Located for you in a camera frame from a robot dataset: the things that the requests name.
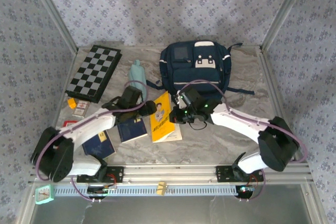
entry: small box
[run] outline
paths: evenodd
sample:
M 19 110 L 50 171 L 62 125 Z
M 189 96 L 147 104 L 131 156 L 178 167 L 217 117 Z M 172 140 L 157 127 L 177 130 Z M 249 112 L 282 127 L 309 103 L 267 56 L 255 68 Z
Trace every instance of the small box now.
M 160 181 L 159 184 L 158 184 L 158 187 L 156 189 L 156 194 L 164 196 L 164 194 L 166 192 L 166 188 L 167 188 L 167 183 L 163 182 L 163 181 Z
M 74 98 L 70 98 L 68 100 L 68 104 L 69 104 L 69 107 L 72 108 L 72 109 L 74 109 L 77 106 L 76 101 L 74 100 Z

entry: blue booklet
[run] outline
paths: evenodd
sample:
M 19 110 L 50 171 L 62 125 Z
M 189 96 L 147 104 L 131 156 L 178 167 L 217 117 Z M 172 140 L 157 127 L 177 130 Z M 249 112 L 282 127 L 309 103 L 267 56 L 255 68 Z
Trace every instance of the blue booklet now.
M 85 155 L 94 155 L 100 158 L 106 158 L 116 152 L 106 131 L 87 140 L 82 146 Z
M 122 143 L 148 135 L 142 119 L 128 119 L 118 124 L 118 131 Z

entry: green clock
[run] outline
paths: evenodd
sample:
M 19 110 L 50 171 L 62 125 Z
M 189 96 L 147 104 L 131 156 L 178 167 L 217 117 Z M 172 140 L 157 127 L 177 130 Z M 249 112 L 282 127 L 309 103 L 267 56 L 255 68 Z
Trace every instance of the green clock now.
M 53 185 L 41 186 L 35 189 L 35 203 L 38 205 L 54 200 L 55 192 Z

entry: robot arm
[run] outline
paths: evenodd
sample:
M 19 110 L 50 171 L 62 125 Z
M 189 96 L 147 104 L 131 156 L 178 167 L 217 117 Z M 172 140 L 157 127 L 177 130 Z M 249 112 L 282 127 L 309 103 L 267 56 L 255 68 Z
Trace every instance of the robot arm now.
M 53 182 L 59 182 L 69 175 L 93 176 L 100 182 L 106 173 L 106 162 L 93 156 L 74 158 L 74 151 L 93 136 L 118 123 L 155 113 L 156 106 L 153 101 L 146 102 L 138 109 L 135 108 L 140 95 L 139 89 L 128 86 L 121 97 L 104 104 L 93 115 L 59 130 L 53 127 L 46 128 L 30 161 L 36 165 L 42 150 L 58 135 L 60 137 L 42 154 L 39 170 Z
M 296 141 L 271 127 L 276 125 L 290 132 L 282 118 L 276 116 L 272 120 L 263 119 L 231 108 L 228 110 L 226 105 L 220 101 L 204 99 L 191 86 L 179 93 L 179 100 L 180 104 L 184 104 L 185 107 L 173 108 L 170 114 L 171 122 L 193 123 L 195 119 L 199 119 L 237 131 L 259 145 L 259 151 L 248 155 L 242 153 L 232 165 L 238 180 L 243 180 L 252 172 L 266 167 L 282 172 L 298 150 L 299 146 Z M 260 122 L 260 124 L 251 123 L 249 119 Z

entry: small card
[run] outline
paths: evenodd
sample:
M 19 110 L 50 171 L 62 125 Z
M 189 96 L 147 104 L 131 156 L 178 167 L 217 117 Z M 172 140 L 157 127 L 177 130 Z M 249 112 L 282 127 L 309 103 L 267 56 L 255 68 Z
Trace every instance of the small card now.
M 79 116 L 83 118 L 89 108 L 90 102 L 87 101 L 78 101 L 77 106 L 72 113 L 74 116 Z

